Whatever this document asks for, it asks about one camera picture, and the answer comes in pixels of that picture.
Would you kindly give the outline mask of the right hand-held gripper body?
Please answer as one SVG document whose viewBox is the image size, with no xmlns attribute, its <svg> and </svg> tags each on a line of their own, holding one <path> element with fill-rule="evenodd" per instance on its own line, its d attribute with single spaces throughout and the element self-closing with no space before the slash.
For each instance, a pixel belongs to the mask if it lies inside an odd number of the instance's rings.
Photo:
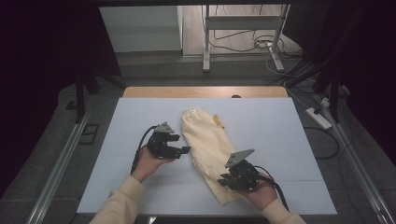
<svg viewBox="0 0 396 224">
<path fill-rule="evenodd" d="M 230 186 L 231 190 L 252 190 L 258 184 L 259 172 L 254 166 L 246 160 L 250 154 L 255 151 L 254 148 L 250 148 L 243 151 L 234 152 L 230 155 L 229 159 L 225 163 L 225 167 L 228 169 L 231 175 Z"/>
</svg>

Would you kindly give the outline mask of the white metal stand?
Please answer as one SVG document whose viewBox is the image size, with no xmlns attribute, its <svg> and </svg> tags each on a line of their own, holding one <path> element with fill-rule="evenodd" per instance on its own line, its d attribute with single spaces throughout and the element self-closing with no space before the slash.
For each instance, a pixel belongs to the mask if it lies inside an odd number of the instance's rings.
<svg viewBox="0 0 396 224">
<path fill-rule="evenodd" d="M 278 16 L 263 15 L 237 15 L 237 16 L 211 16 L 209 5 L 205 6 L 204 31 L 205 46 L 203 51 L 203 71 L 210 71 L 210 47 L 209 32 L 215 30 L 271 30 L 274 37 L 266 47 L 269 49 L 270 56 L 274 62 L 277 72 L 284 72 L 284 66 L 279 59 L 277 43 L 280 40 L 283 26 L 289 11 L 289 5 L 283 5 Z"/>
</svg>

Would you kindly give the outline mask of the light blue mat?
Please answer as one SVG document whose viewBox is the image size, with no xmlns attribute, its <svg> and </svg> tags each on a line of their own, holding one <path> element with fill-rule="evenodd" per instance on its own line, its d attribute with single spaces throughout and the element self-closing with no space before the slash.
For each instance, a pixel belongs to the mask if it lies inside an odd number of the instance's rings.
<svg viewBox="0 0 396 224">
<path fill-rule="evenodd" d="M 248 161 L 266 169 L 285 195 L 290 211 L 300 215 L 333 215 L 330 193 L 289 98 L 121 98 L 116 106 L 90 180 L 78 206 L 96 212 L 111 190 L 130 173 L 143 133 L 167 122 L 181 132 L 186 109 L 200 107 L 219 115 L 236 150 L 253 149 Z M 145 182 L 138 209 L 146 216 L 255 217 L 246 199 L 222 205 L 191 156 L 162 166 Z"/>
</svg>

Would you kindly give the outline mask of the person's left hand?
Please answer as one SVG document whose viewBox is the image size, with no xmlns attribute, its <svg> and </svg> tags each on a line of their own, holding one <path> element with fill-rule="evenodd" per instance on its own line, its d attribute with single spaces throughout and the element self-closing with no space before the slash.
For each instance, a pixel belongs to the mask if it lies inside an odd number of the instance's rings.
<svg viewBox="0 0 396 224">
<path fill-rule="evenodd" d="M 161 159 L 153 156 L 147 147 L 142 147 L 139 152 L 138 162 L 131 177 L 143 183 L 153 175 L 162 165 L 172 162 L 174 159 Z"/>
</svg>

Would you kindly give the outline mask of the dark curtain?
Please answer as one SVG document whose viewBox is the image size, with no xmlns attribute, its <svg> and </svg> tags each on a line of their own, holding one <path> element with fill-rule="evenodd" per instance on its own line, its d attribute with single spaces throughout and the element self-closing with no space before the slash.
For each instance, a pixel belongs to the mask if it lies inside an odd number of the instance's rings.
<svg viewBox="0 0 396 224">
<path fill-rule="evenodd" d="M 362 13 L 349 36 L 355 8 Z M 345 44 L 336 63 L 322 70 L 314 84 L 324 91 L 335 79 L 349 90 L 347 105 L 396 165 L 396 0 L 328 0 L 290 7 L 284 35 L 303 48 L 315 65 Z"/>
<path fill-rule="evenodd" d="M 0 0 L 0 197 L 45 131 L 59 92 L 120 74 L 100 8 L 85 0 Z"/>
</svg>

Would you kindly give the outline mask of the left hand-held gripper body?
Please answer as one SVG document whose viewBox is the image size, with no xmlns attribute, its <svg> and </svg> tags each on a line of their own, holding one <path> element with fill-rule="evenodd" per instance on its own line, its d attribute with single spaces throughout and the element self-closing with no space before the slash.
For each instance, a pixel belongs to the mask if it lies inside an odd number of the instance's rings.
<svg viewBox="0 0 396 224">
<path fill-rule="evenodd" d="M 175 134 L 167 122 L 154 128 L 154 132 L 148 140 L 147 147 L 150 153 L 158 158 L 179 159 L 180 148 L 168 145 L 168 134 Z"/>
</svg>

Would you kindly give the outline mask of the white power strip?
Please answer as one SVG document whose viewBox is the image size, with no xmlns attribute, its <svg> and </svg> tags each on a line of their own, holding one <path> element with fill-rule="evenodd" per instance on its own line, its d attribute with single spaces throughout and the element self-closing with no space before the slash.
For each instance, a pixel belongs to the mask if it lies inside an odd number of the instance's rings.
<svg viewBox="0 0 396 224">
<path fill-rule="evenodd" d="M 332 127 L 329 121 L 327 121 L 323 116 L 319 114 L 318 109 L 314 109 L 313 107 L 310 107 L 305 110 L 305 113 L 313 120 L 315 121 L 323 130 L 328 130 Z"/>
</svg>

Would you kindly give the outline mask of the cream baby pants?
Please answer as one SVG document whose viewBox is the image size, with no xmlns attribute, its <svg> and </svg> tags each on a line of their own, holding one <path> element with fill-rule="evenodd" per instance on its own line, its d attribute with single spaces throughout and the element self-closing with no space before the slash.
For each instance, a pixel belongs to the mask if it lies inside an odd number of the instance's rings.
<svg viewBox="0 0 396 224">
<path fill-rule="evenodd" d="M 211 192 L 221 205 L 239 200 L 241 195 L 218 180 L 228 170 L 225 163 L 235 152 L 232 141 L 224 131 L 220 117 L 210 115 L 202 108 L 183 111 L 181 117 L 183 136 L 191 148 L 192 164 L 205 179 Z"/>
</svg>

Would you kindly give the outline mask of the aluminium rail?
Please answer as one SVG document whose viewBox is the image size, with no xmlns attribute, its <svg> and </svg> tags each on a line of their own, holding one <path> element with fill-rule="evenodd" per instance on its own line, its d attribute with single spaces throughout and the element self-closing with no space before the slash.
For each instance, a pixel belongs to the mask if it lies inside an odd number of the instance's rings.
<svg viewBox="0 0 396 224">
<path fill-rule="evenodd" d="M 90 112 L 84 113 L 79 123 L 74 125 L 25 224 L 41 224 L 43 222 L 90 114 Z"/>
<path fill-rule="evenodd" d="M 381 195 L 373 179 L 369 176 L 355 151 L 356 147 L 354 146 L 355 142 L 353 140 L 353 130 L 349 127 L 349 122 L 347 120 L 342 122 L 341 117 L 338 117 L 338 120 L 335 120 L 331 114 L 331 104 L 326 105 L 323 103 L 318 94 L 314 94 L 314 97 L 322 106 L 321 111 L 323 116 L 332 125 L 332 131 L 335 133 L 337 139 L 340 141 L 343 147 L 342 154 L 345 156 L 351 167 L 351 170 L 360 183 L 361 189 L 363 190 L 369 204 L 371 205 L 375 216 L 378 218 L 381 224 L 396 224 L 396 217 L 390 212 L 389 206 L 387 205 L 385 199 Z"/>
</svg>

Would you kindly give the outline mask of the person's right hand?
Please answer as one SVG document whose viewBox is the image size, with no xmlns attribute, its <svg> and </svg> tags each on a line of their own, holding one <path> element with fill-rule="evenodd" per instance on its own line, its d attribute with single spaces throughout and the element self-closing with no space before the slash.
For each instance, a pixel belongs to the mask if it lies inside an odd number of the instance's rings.
<svg viewBox="0 0 396 224">
<path fill-rule="evenodd" d="M 262 211 L 270 203 L 277 199 L 276 190 L 267 182 L 260 180 L 255 189 L 250 191 L 239 191 L 253 206 Z"/>
</svg>

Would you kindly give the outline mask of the black metal stand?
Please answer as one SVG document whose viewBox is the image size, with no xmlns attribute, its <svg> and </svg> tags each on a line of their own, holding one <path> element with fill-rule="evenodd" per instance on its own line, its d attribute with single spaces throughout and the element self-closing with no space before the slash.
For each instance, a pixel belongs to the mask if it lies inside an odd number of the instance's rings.
<svg viewBox="0 0 396 224">
<path fill-rule="evenodd" d="M 75 75 L 78 111 L 76 124 L 81 123 L 85 115 L 84 88 L 87 88 L 88 92 L 91 94 L 97 94 L 100 90 L 98 81 L 96 80 L 97 77 L 103 78 L 105 81 L 119 87 L 123 91 L 126 89 L 124 83 L 96 68 L 91 67 L 85 70 L 78 70 Z"/>
<path fill-rule="evenodd" d="M 315 74 L 318 74 L 318 78 L 313 85 L 313 91 L 314 93 L 323 93 L 327 88 L 330 88 L 330 114 L 333 120 L 338 123 L 339 69 L 333 60 L 326 60 L 301 76 L 286 82 L 285 87 L 293 87 Z"/>
</svg>

